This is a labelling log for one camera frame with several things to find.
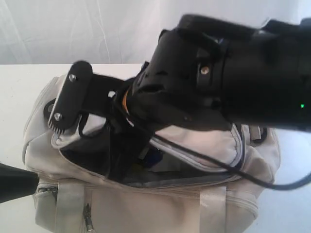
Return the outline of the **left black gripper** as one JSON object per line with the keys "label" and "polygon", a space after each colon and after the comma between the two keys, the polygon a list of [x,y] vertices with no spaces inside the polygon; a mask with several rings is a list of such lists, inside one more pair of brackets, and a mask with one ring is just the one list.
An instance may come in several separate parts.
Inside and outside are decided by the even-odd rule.
{"label": "left black gripper", "polygon": [[35,193],[39,176],[27,170],[0,164],[0,202],[19,199]]}

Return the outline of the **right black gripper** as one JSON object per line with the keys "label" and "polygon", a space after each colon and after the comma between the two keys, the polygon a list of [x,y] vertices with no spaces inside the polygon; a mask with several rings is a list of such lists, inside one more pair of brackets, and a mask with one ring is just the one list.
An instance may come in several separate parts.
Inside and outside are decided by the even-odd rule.
{"label": "right black gripper", "polygon": [[142,159],[151,146],[155,130],[161,128],[151,105],[142,106],[145,95],[162,90],[159,84],[146,84],[154,76],[170,71],[166,62],[145,62],[140,72],[123,80],[114,97],[111,113],[112,133],[109,147],[109,179],[123,179],[131,167],[143,167]]}

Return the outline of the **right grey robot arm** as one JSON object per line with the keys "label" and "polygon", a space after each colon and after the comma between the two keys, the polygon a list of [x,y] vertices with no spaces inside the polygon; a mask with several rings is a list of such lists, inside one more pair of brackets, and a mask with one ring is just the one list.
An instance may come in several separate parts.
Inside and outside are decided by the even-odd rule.
{"label": "right grey robot arm", "polygon": [[203,133],[243,124],[310,131],[311,21],[277,20],[256,29],[183,15],[163,30],[149,62],[117,91],[114,112],[131,120],[112,156],[109,178],[136,182],[131,167],[148,140],[203,158],[156,132],[169,126]]}

